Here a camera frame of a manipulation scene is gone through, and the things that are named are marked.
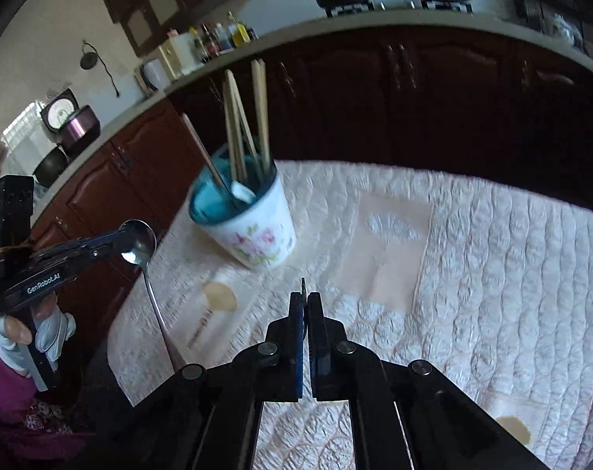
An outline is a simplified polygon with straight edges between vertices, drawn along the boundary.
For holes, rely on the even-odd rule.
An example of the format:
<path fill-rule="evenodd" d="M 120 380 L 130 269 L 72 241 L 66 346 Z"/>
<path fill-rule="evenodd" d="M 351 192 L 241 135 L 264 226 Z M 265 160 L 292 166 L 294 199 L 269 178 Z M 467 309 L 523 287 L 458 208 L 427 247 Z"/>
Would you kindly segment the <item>white gloved left hand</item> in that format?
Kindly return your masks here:
<path fill-rule="evenodd" d="M 48 295 L 32 308 L 35 329 L 11 315 L 0 315 L 0 361 L 20 376 L 31 377 L 30 366 L 22 354 L 22 347 L 35 345 L 46 355 L 53 370 L 58 367 L 66 341 L 76 332 L 74 316 L 63 313 L 55 294 Z"/>

